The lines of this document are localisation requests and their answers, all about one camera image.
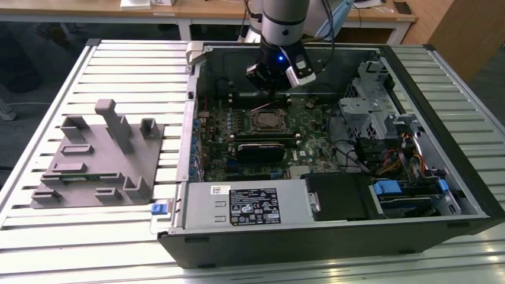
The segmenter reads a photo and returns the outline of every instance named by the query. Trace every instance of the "red wire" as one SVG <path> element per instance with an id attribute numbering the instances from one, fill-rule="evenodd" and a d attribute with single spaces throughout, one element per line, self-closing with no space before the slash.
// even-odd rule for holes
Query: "red wire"
<path id="1" fill-rule="evenodd" d="M 383 166 L 387 164 L 387 156 L 391 152 L 395 152 L 397 149 L 387 150 L 386 155 L 383 156 Z"/>

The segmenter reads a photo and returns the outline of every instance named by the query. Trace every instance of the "floor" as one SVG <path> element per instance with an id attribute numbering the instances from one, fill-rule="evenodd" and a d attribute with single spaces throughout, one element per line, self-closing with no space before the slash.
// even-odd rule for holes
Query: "floor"
<path id="1" fill-rule="evenodd" d="M 46 103 L 11 105 L 18 114 L 17 119 L 9 122 L 0 120 L 0 166 L 13 167 L 47 110 L 47 104 L 51 102 L 71 69 L 86 39 L 178 40 L 178 30 L 171 25 L 158 27 L 149 24 L 78 24 L 78 31 L 69 34 L 71 45 L 63 49 L 33 32 L 33 23 L 9 22 L 6 26 L 42 77 L 42 84 L 34 91 L 21 94 L 10 93 L 0 85 L 0 98 L 7 104 Z M 191 33 L 194 40 L 234 40 L 237 38 L 237 27 L 210 26 L 203 33 L 198 26 L 193 26 Z M 505 124 L 505 112 L 502 111 L 505 109 L 503 78 L 505 49 L 499 49 L 468 86 Z M 0 170 L 0 186 L 7 176 L 9 172 Z"/>

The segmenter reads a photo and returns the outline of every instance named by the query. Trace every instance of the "blue plastic tab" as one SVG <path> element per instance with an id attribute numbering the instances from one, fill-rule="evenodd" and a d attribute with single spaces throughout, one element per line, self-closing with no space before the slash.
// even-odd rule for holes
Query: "blue plastic tab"
<path id="1" fill-rule="evenodd" d="M 150 208 L 151 215 L 166 215 L 167 214 L 167 204 L 153 204 Z"/>
<path id="2" fill-rule="evenodd" d="M 439 188 L 443 190 L 443 192 L 446 192 L 448 190 L 448 185 L 447 185 L 447 182 L 444 181 L 444 179 L 438 179 L 438 186 Z"/>
<path id="3" fill-rule="evenodd" d="M 379 180 L 373 184 L 375 194 L 401 193 L 399 185 L 395 180 Z"/>

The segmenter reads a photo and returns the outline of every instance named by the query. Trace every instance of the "power supply label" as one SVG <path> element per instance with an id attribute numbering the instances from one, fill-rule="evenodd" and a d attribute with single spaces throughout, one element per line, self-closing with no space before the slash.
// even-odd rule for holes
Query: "power supply label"
<path id="1" fill-rule="evenodd" d="M 233 226 L 281 223 L 277 189 L 230 189 L 229 223 Z"/>

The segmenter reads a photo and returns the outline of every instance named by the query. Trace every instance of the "robotic arm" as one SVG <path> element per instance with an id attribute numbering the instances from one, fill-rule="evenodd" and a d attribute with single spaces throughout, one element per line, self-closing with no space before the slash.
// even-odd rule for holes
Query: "robotic arm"
<path id="1" fill-rule="evenodd" d="M 321 21 L 326 18 L 323 0 L 254 0 L 250 2 L 253 13 L 250 26 L 253 31 L 261 32 L 261 41 L 259 60 L 246 69 L 246 77 L 259 90 L 273 95 L 278 91 L 290 87 L 295 88 L 315 80 L 314 68 L 301 43 L 301 36 L 303 33 L 319 36 L 329 31 L 330 24 L 333 24 L 333 30 L 338 31 L 353 0 L 330 1 L 330 6 L 335 7 L 331 21 L 329 19 Z"/>

